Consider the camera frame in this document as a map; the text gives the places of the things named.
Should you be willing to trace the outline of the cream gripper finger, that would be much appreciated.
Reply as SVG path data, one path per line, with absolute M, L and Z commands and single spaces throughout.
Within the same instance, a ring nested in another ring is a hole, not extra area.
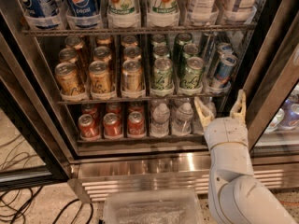
M 246 117 L 246 111 L 246 94 L 243 90 L 239 90 L 236 101 L 233 107 L 231 108 L 230 117 L 232 119 L 237 119 L 240 122 L 244 122 Z
M 200 119 L 203 129 L 205 129 L 215 118 L 213 112 L 202 103 L 199 97 L 194 98 L 194 106 Z

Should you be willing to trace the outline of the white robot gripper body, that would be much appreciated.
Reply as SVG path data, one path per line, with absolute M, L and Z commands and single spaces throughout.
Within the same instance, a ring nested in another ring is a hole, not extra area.
M 214 119 L 207 125 L 204 137 L 209 150 L 215 146 L 225 144 L 249 146 L 246 124 L 230 117 Z

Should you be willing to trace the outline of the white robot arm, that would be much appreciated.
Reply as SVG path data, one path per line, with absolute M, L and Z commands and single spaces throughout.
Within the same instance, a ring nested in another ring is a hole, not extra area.
M 297 224 L 275 195 L 254 177 L 245 122 L 246 94 L 239 91 L 230 115 L 217 118 L 196 97 L 211 166 L 209 211 L 218 224 Z

